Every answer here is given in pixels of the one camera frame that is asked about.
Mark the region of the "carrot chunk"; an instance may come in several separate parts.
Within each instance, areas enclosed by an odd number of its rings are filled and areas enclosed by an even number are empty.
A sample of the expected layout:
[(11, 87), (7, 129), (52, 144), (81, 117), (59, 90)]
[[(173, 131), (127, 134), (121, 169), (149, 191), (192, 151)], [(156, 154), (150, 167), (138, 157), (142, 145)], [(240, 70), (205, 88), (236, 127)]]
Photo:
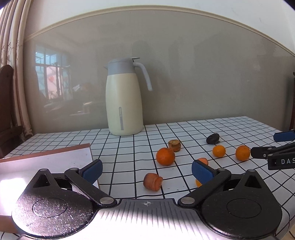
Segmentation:
[(145, 188), (151, 191), (159, 191), (162, 185), (163, 178), (158, 174), (147, 173), (143, 179)]

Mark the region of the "wooden leather sofa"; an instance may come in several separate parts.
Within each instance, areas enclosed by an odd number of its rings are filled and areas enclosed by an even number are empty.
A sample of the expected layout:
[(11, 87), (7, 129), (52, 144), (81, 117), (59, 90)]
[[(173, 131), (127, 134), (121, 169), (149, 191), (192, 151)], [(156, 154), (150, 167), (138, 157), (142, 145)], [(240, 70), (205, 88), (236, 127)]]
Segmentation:
[(20, 145), (22, 126), (13, 126), (13, 68), (1, 67), (1, 159)]

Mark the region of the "brown shallow cardboard box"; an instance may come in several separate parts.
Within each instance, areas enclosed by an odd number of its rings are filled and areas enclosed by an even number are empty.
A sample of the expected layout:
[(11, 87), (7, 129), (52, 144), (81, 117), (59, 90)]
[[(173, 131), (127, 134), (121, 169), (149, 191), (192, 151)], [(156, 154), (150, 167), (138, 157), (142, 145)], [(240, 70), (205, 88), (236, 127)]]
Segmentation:
[(81, 169), (92, 161), (88, 143), (1, 159), (1, 232), (18, 232), (11, 211), (38, 170), (49, 169), (52, 173), (63, 173), (71, 167)]

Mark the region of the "small carrot piece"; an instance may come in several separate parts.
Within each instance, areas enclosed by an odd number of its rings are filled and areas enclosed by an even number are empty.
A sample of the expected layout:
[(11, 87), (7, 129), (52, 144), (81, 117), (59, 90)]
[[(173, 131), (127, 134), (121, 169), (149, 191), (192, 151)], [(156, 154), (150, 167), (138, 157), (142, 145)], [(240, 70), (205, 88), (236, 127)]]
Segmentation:
[(199, 158), (199, 159), (197, 159), (197, 160), (199, 160), (200, 162), (203, 162), (203, 163), (206, 164), (206, 165), (209, 164), (209, 161), (208, 161), (206, 158), (204, 158), (204, 157)]

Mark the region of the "dark purple fruit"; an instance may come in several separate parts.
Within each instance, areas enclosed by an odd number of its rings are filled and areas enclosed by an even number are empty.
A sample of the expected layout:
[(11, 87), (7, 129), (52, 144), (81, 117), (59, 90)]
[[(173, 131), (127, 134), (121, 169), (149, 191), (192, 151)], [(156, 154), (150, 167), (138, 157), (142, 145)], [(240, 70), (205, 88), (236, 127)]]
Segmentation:
[(220, 135), (218, 133), (213, 133), (206, 138), (206, 143), (209, 145), (215, 145), (219, 143), (219, 141), (220, 141)]

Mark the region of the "small tangerine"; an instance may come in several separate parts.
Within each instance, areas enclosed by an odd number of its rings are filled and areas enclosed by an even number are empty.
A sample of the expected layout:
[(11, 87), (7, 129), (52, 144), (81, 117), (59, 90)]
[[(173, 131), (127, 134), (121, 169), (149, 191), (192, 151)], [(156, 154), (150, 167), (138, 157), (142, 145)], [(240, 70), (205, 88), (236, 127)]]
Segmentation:
[(217, 158), (222, 158), (226, 154), (226, 149), (222, 145), (217, 145), (213, 148), (212, 153)]

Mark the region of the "large orange tangerine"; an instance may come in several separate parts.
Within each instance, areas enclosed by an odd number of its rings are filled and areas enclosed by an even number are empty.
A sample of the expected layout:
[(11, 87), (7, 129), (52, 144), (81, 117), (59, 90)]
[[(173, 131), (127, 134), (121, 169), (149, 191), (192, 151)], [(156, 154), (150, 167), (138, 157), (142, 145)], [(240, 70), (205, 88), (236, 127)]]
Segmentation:
[(175, 154), (171, 148), (161, 148), (157, 151), (156, 160), (163, 166), (172, 165), (175, 161)]

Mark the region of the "beige floral curtain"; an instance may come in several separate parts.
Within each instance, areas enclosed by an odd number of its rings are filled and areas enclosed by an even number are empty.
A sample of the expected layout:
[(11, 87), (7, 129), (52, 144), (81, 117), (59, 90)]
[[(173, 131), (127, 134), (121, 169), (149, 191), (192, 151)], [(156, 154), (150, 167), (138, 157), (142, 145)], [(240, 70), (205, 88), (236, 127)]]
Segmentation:
[(1, 10), (1, 66), (13, 68), (13, 124), (23, 141), (33, 136), (23, 78), (23, 44), (31, 1), (9, 1)]

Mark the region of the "brown-topped carrot stump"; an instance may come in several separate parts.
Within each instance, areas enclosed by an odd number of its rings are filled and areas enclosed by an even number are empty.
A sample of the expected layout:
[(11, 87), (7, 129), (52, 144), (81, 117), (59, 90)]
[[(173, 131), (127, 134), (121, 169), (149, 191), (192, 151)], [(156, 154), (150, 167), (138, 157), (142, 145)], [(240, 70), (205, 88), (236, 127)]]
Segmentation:
[(170, 140), (168, 142), (169, 148), (174, 152), (179, 152), (181, 149), (181, 142), (179, 140)]

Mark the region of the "checkered white tablecloth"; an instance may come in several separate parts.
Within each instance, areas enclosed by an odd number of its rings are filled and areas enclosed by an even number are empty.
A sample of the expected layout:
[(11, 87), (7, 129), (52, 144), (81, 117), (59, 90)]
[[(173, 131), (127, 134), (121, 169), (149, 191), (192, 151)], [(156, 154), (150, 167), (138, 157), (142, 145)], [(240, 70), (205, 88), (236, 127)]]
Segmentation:
[[(19, 157), (30, 153), (90, 144), (94, 159), (103, 162), (103, 173), (96, 186), (115, 198), (174, 198), (196, 188), (191, 164), (206, 158), (210, 167), (224, 167), (234, 174), (248, 169), (256, 170), (282, 206), (282, 221), (277, 231), (281, 239), (294, 239), (294, 170), (270, 171), (265, 160), (250, 158), (240, 162), (235, 157), (241, 145), (266, 147), (273, 145), (275, 128), (247, 116), (205, 119), (175, 123), (146, 125), (132, 136), (114, 136), (108, 129), (91, 129), (60, 133), (38, 133), (12, 150), (6, 157)], [(209, 145), (208, 136), (220, 135), (219, 143)], [(156, 160), (157, 151), (169, 148), (170, 140), (179, 140), (181, 149), (174, 152), (172, 165), (163, 166)], [(215, 146), (222, 145), (226, 154), (213, 155)], [(163, 178), (159, 191), (144, 187), (147, 173)]]

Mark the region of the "cream thermos jug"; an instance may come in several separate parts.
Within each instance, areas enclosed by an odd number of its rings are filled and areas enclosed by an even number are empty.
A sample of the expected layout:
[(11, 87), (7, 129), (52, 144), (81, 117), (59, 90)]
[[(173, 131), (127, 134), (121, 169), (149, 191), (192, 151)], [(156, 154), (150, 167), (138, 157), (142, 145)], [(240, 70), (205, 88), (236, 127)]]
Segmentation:
[(136, 68), (141, 69), (147, 89), (152, 84), (147, 69), (135, 62), (138, 57), (112, 59), (105, 66), (107, 81), (105, 103), (110, 133), (116, 136), (130, 136), (143, 129), (143, 106)]

